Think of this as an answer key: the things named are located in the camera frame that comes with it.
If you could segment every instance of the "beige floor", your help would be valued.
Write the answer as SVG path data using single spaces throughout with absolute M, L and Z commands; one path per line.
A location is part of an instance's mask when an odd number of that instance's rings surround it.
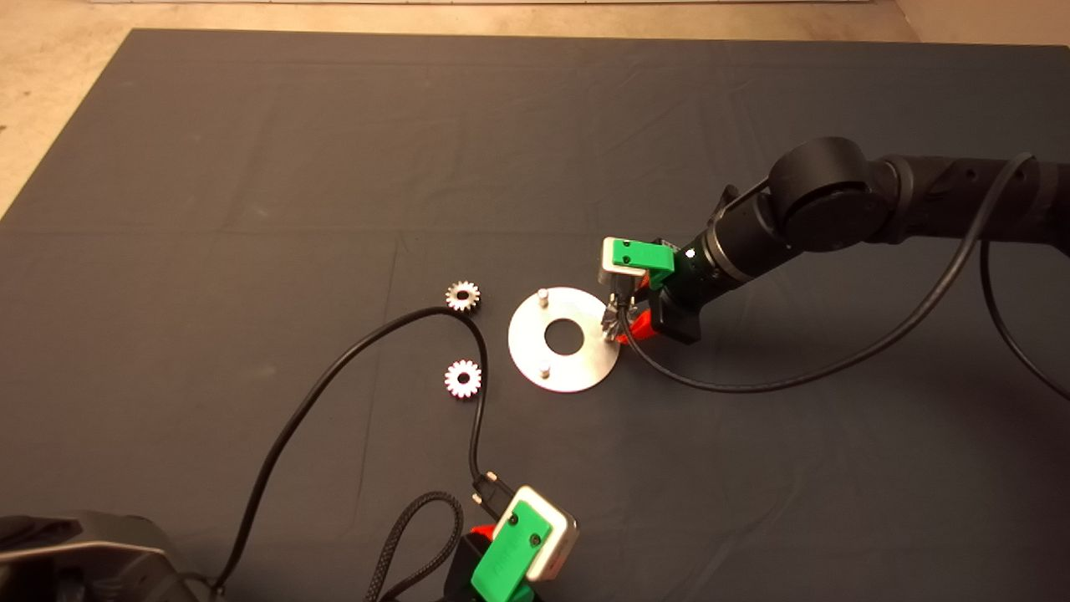
M 962 15 L 969 14 L 970 6 L 966 4 L 976 7 L 988 1 L 1020 9 L 1023 3 L 1038 2 L 1070 5 L 1066 0 L 904 0 L 904 7 L 917 13 L 916 31 L 907 19 L 913 13 L 904 15 L 893 0 L 851 4 L 616 6 L 93 4 L 87 0 L 0 0 L 3 32 L 0 35 L 0 214 L 6 211 L 133 27 L 896 42 L 941 40 L 941 35 L 947 35 L 953 41 L 984 42 L 988 40 L 970 38 L 969 19 L 963 19 Z M 947 11 L 941 12 L 937 9 L 941 4 L 946 4 Z M 1000 32 L 995 41 L 1036 41 L 1030 38 L 1036 29 L 1022 26 L 1008 34 L 1005 28 L 995 27 L 999 20 L 992 11 L 985 12 L 985 27 Z M 948 29 L 944 21 L 958 29 Z M 1070 22 L 1070 18 L 1059 22 Z M 1057 26 L 1046 26 L 1044 35 L 1049 35 L 1048 31 L 1058 41 Z

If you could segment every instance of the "black cable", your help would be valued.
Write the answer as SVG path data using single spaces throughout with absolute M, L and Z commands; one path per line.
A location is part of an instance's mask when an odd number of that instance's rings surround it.
M 401 541 L 401 535 L 404 534 L 406 527 L 409 526 L 409 521 L 412 521 L 412 518 L 419 512 L 421 508 L 431 504 L 432 501 L 446 503 L 454 511 L 454 530 L 449 536 L 449 541 L 446 542 L 446 545 L 443 546 L 434 558 L 431 558 L 427 565 L 424 565 L 419 570 L 401 580 L 394 587 L 387 589 L 386 593 L 380 598 L 379 592 L 383 589 L 383 584 L 386 582 L 386 573 L 391 570 L 391 562 L 394 560 L 394 553 L 397 552 L 398 543 Z M 391 527 L 391 532 L 386 536 L 386 541 L 383 542 L 383 550 L 379 553 L 379 562 L 376 564 L 376 570 L 371 574 L 371 582 L 368 584 L 367 593 L 364 595 L 364 602 L 385 602 L 388 600 L 396 600 L 397 597 L 401 596 L 401 593 L 403 593 L 407 589 L 434 572 L 435 569 L 441 567 L 442 564 L 449 558 L 454 549 L 457 547 L 457 542 L 461 539 L 461 529 L 463 527 L 464 510 L 461 509 L 461 503 L 457 501 L 457 498 L 454 496 L 445 492 L 430 492 L 412 500 L 412 504 L 406 507 L 406 509 L 401 512 L 401 515 L 398 516 L 398 520 L 394 522 L 394 526 Z
M 959 247 L 956 249 L 954 254 L 951 257 L 951 261 L 948 264 L 947 268 L 944 269 L 944 273 L 941 275 L 939 279 L 936 280 L 936 283 L 933 285 L 933 288 L 929 291 L 928 294 L 926 294 L 926 296 L 921 299 L 921 303 L 918 305 L 917 308 L 914 309 L 913 312 L 911 312 L 911 314 L 906 318 L 906 320 L 904 320 L 902 323 L 899 324 L 899 326 L 892 329 L 891 333 L 885 335 L 872 345 L 840 361 L 828 365 L 822 369 L 800 374 L 792 379 L 785 379 L 773 383 L 760 383 L 754 385 L 721 385 L 716 383 L 705 383 L 702 381 L 696 381 L 693 379 L 688 379 L 686 376 L 676 374 L 675 372 L 659 365 L 657 361 L 654 360 L 654 358 L 646 355 L 646 353 L 639 348 L 639 345 L 636 343 L 635 337 L 631 335 L 631 328 L 627 320 L 628 319 L 627 299 L 618 300 L 620 305 L 616 311 L 617 321 L 620 321 L 621 324 L 624 325 L 624 335 L 628 339 L 628 345 L 630 345 L 631 349 L 636 351 L 636 354 L 639 355 L 639 357 L 642 358 L 644 362 L 649 365 L 651 368 L 658 371 L 662 375 L 668 376 L 669 379 L 675 381 L 676 383 L 679 383 L 681 385 L 685 385 L 693 389 L 701 389 L 703 391 L 712 391 L 715 393 L 767 393 L 770 391 L 779 391 L 781 389 L 789 389 L 791 387 L 797 387 L 799 385 L 812 383 L 820 379 L 824 379 L 830 374 L 835 374 L 842 370 L 849 369 L 857 365 L 858 362 L 868 360 L 869 358 L 872 358 L 873 356 L 892 346 L 896 342 L 898 342 L 903 337 L 906 337 L 908 333 L 911 333 L 912 330 L 914 330 L 915 327 L 921 324 L 921 321 L 923 321 L 926 317 L 928 317 L 929 313 L 933 311 L 933 308 L 936 307 L 936 305 L 939 303 L 939 299 L 944 297 L 944 294 L 951 287 L 951 283 L 954 281 L 954 278 L 958 277 L 960 272 L 962 272 L 963 265 L 966 264 L 966 259 L 969 258 L 970 251 L 977 244 L 977 240 L 980 237 L 981 231 L 984 229 L 984 225 L 988 222 L 989 216 L 995 209 L 996 203 L 999 200 L 999 197 L 1003 196 L 1004 190 L 1006 190 L 1007 184 L 1010 183 L 1011 177 L 1014 176 L 1014 173 L 1018 171 L 1018 169 L 1023 164 L 1025 164 L 1025 161 L 1031 158 L 1033 158 L 1031 154 L 1022 153 L 1015 156 L 1014 158 L 1008 160 L 1007 164 L 1004 165 L 1004 168 L 999 171 L 999 174 L 996 175 L 995 181 L 989 187 L 989 190 L 984 194 L 984 198 L 981 200 L 980 205 L 977 207 L 977 214 L 974 216 L 974 219 L 969 222 L 969 228 L 966 230 L 966 233 L 962 236 L 962 242 L 959 243 Z
M 989 241 L 981 243 L 981 254 L 980 254 L 980 267 L 981 267 L 981 291 L 984 293 L 984 306 L 989 309 L 989 318 L 992 319 L 992 324 L 996 327 L 996 331 L 999 333 L 999 337 L 1004 340 L 1004 343 L 1010 348 L 1014 357 L 1019 359 L 1025 368 L 1029 369 L 1029 372 L 1034 376 L 1040 380 L 1041 383 L 1048 386 L 1049 389 L 1055 391 L 1063 399 L 1070 401 L 1070 391 L 1067 391 L 1058 383 L 1051 380 L 1037 365 L 1033 364 L 1033 360 L 1025 355 L 1022 348 L 1019 346 L 1014 338 L 1011 337 L 1010 330 L 1007 329 L 1007 325 L 1003 322 L 1003 317 L 999 315 L 999 308 L 996 307 L 996 297 L 992 293 L 992 276 L 989 273 Z
M 377 328 L 367 337 L 353 344 L 352 348 L 346 350 L 346 352 L 331 365 L 331 368 L 328 368 L 326 372 L 320 376 L 319 381 L 316 382 L 316 385 L 312 386 L 312 389 L 308 392 L 308 395 L 305 396 L 304 401 L 301 402 L 300 406 L 297 406 L 297 411 L 293 413 L 293 416 L 290 417 L 286 427 L 282 428 L 282 432 L 278 434 L 275 443 L 272 444 L 271 450 L 268 452 L 268 457 L 264 458 L 263 464 L 260 466 L 260 473 L 257 475 L 257 480 L 253 484 L 253 491 L 249 493 L 249 500 L 245 505 L 245 513 L 238 527 L 238 535 L 234 537 L 234 544 L 231 547 L 230 556 L 227 558 L 227 564 L 224 566 L 223 571 L 219 572 L 219 576 L 216 577 L 215 583 L 213 583 L 213 589 L 221 593 L 224 586 L 227 584 L 227 580 L 230 578 L 234 569 L 238 568 L 238 562 L 242 559 L 242 553 L 245 551 L 245 544 L 248 542 L 249 532 L 253 530 L 253 522 L 257 518 L 257 510 L 260 508 L 260 500 L 263 497 L 264 490 L 268 489 L 268 480 L 271 478 L 272 469 L 275 468 L 275 464 L 282 454 L 282 450 L 286 448 L 286 445 L 290 442 L 290 438 L 297 430 L 297 427 L 301 426 L 305 416 L 308 415 L 308 412 L 312 410 L 316 401 L 320 399 L 323 390 L 327 388 L 327 385 L 334 381 L 334 377 L 337 376 L 338 373 L 341 372 L 341 369 L 346 368 L 346 365 L 355 358 L 357 354 L 395 330 L 429 317 L 448 317 L 459 321 L 468 327 L 472 337 L 475 339 L 476 346 L 479 349 L 479 368 L 483 370 L 483 386 L 479 388 L 479 392 L 476 393 L 475 417 L 472 421 L 472 435 L 469 439 L 469 469 L 472 472 L 473 479 L 478 478 L 479 475 L 483 474 L 479 470 L 476 457 L 479 447 L 479 431 L 483 427 L 484 406 L 487 403 L 487 386 L 488 381 L 490 380 L 490 371 L 487 366 L 487 343 L 483 339 L 483 334 L 479 333 L 479 327 L 477 327 L 468 317 L 448 308 L 426 308 L 424 310 L 417 310 L 410 314 L 406 314 Z

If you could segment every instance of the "metal gear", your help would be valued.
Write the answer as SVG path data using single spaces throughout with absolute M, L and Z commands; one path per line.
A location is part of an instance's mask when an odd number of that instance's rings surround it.
M 455 281 L 446 289 L 446 306 L 455 312 L 475 311 L 479 307 L 479 287 L 468 280 Z
M 475 396 L 483 386 L 483 371 L 472 360 L 460 360 L 446 369 L 446 390 L 458 400 Z

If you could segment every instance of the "metal disc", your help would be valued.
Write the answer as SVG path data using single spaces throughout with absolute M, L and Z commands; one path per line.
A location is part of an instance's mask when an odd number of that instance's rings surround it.
M 529 381 L 559 393 L 574 393 L 601 383 L 616 365 L 620 345 L 602 338 L 606 305 L 577 288 L 539 289 L 523 300 L 509 322 L 509 354 Z M 569 356 L 546 344 L 546 329 L 566 320 L 583 331 L 583 345 Z

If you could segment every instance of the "cable connector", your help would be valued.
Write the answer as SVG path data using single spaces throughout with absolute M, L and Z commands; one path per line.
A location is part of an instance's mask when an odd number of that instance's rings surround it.
M 483 508 L 487 514 L 495 521 L 502 519 L 505 509 L 509 507 L 513 498 L 517 495 L 511 488 L 498 478 L 498 475 L 488 470 L 472 482 L 475 493 L 472 494 L 472 501 Z

